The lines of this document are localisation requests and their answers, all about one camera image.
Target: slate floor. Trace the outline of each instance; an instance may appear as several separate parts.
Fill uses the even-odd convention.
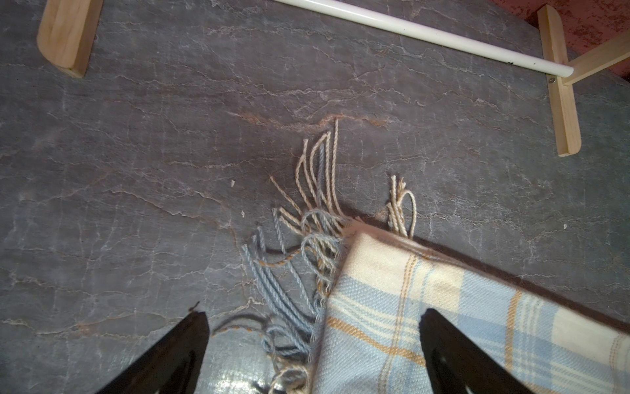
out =
[[[527,54],[486,0],[351,0]],[[89,69],[39,54],[42,0],[0,5],[0,391],[90,393],[188,308],[265,311],[240,245],[341,118],[343,205],[630,323],[630,84],[575,85],[559,158],[545,75],[269,0],[105,1]],[[211,339],[199,393],[254,393],[255,333]]]

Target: light wood piece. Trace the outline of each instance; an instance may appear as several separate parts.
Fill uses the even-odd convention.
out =
[[[545,60],[567,64],[564,30],[558,12],[549,5],[542,7],[538,11],[538,24]],[[547,85],[558,155],[576,154],[582,146],[582,139],[573,87],[565,86],[563,78],[554,75],[547,75]]]
[[[630,30],[570,61],[568,65],[575,70],[571,76],[563,78],[562,82],[566,86],[574,84],[628,57],[630,57]]]
[[[37,47],[61,71],[82,78],[96,33],[103,0],[48,0]]]

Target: orange stripe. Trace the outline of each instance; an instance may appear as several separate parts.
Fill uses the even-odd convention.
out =
[[[619,384],[619,376],[617,373],[617,357],[619,355],[619,348],[621,347],[621,342],[623,340],[624,336],[621,334],[615,337],[615,340],[612,341],[612,347],[610,348],[610,354],[608,358],[608,362],[610,364],[610,373],[612,374],[613,394],[618,394],[621,392],[621,385]]]
[[[507,371],[511,371],[513,365],[514,324],[518,301],[522,295],[521,290],[516,290],[508,307],[508,320],[505,324],[505,369]]]
[[[326,324],[329,327],[336,328],[339,331],[345,332],[352,337],[362,340],[366,344],[375,347],[388,356],[401,356],[409,361],[415,362],[417,365],[425,366],[425,358],[421,355],[414,353],[408,349],[402,349],[398,346],[385,346],[383,344],[380,344],[374,339],[370,338],[365,332],[359,330],[357,327],[354,327],[353,325],[343,322],[337,318],[329,317],[328,319],[326,319]]]
[[[413,275],[413,267],[416,265],[416,261],[416,257],[414,255],[410,255],[404,266],[403,286],[401,288],[400,295],[398,296],[398,310],[396,312],[394,335],[391,342],[392,348],[398,347],[398,339],[400,337],[400,331],[402,328],[401,325],[404,316],[404,307],[407,302],[407,292],[409,291],[411,277]],[[383,364],[383,367],[381,368],[381,373],[379,373],[379,380],[377,385],[379,393],[387,393],[387,381],[389,380],[389,374],[391,373],[393,365],[394,355],[389,354],[387,356],[387,359],[385,360],[385,364]]]

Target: blue yarn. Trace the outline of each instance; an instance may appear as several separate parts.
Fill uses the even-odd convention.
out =
[[[302,282],[300,275],[297,273],[295,267],[293,266],[293,263],[289,261],[287,262],[287,266],[289,267],[289,271],[291,272],[291,274],[295,278],[295,281],[297,282],[297,287],[299,287],[300,289],[300,295],[302,296],[302,299],[306,301],[306,304],[308,305],[311,313],[313,315],[316,315],[316,310],[315,308],[313,308],[313,305],[309,302],[309,295],[306,293],[306,288],[304,287],[304,283]]]
[[[254,255],[259,257],[259,260],[266,262],[266,258],[264,257],[266,250],[263,249],[265,247],[265,239],[262,237],[262,230],[260,228],[258,228],[258,236],[254,236],[252,241],[254,245],[258,244],[260,248],[255,251]],[[304,334],[310,335],[312,333],[312,324],[309,323],[306,316],[297,309],[293,301],[291,301],[287,293],[282,289],[280,283],[278,283],[271,272],[271,269],[253,261],[250,261],[250,266],[252,267],[256,279],[263,283],[263,286],[261,286],[259,290],[268,303],[274,304],[278,308],[280,316],[288,319]]]
[[[310,261],[308,259],[308,256],[306,255],[306,246],[309,245],[311,246],[311,250],[312,252],[321,260],[324,260],[326,262],[328,262],[330,265],[332,265],[333,267],[336,267],[337,265],[337,261],[335,261],[335,259],[330,258],[328,256],[326,256],[313,242],[313,240],[322,240],[322,241],[327,241],[328,243],[330,243],[333,246],[336,246],[337,244],[339,244],[339,240],[331,235],[326,235],[326,234],[317,234],[317,233],[311,233],[308,234],[304,237],[304,239],[302,240],[302,244],[300,246],[301,249],[301,253],[302,253],[302,257],[304,257],[304,260],[306,261]],[[330,282],[330,278],[325,277],[324,275],[322,275],[322,273],[320,273],[317,268],[315,267],[314,264],[309,264],[309,266],[311,267],[312,270],[315,271],[316,275],[318,275],[323,281],[326,282]]]
[[[290,345],[276,346],[275,337],[285,337]],[[277,353],[283,357],[304,355],[309,352],[309,346],[302,337],[291,330],[290,326],[272,324],[266,327],[263,335],[263,347],[268,353]]]
[[[323,225],[324,234],[321,234],[321,235],[326,235],[325,233],[334,232],[333,225],[330,223],[332,219],[336,219],[341,224],[345,223],[347,220],[346,218],[334,215],[326,211],[325,209],[314,208],[314,209],[311,209],[310,211],[306,211],[304,215],[302,216],[302,219],[300,220],[301,228],[304,228],[304,225],[306,224],[306,222],[311,216],[315,216],[318,219],[318,221]]]
[[[280,227],[280,218],[278,216],[278,210],[276,208],[272,209],[273,213],[273,227],[276,230],[276,237],[278,237],[278,243],[280,244],[280,250],[283,255],[287,254],[287,248],[284,245],[284,237],[282,236],[282,228]]]

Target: scarf fringe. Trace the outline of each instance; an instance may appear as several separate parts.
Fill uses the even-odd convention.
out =
[[[343,213],[336,193],[338,137],[339,120],[335,119],[334,132],[324,133],[310,152],[309,140],[304,140],[302,155],[294,172],[302,207],[286,193],[276,179],[270,177],[293,210],[290,212],[283,207],[272,210],[275,236],[284,258],[276,262],[267,260],[268,253],[261,228],[242,247],[256,287],[272,312],[269,322],[259,330],[231,325],[213,333],[214,336],[233,328],[247,328],[261,334],[263,348],[271,357],[275,370],[268,387],[269,394],[280,386],[284,387],[287,394],[306,394],[311,391],[312,373],[309,366],[314,364],[319,351],[326,301],[338,273],[343,229],[352,220]],[[391,199],[387,203],[390,231],[412,238],[416,224],[415,197],[405,188],[402,178],[397,181],[394,175],[391,181]],[[402,205],[407,195],[413,207],[409,233],[405,228]],[[301,244],[293,252],[287,253],[283,227],[301,239]],[[294,267],[293,261],[297,258],[301,258],[315,274],[316,292],[312,296],[308,295]],[[308,312],[296,306],[273,274],[273,269],[281,265],[286,266],[293,275]]]

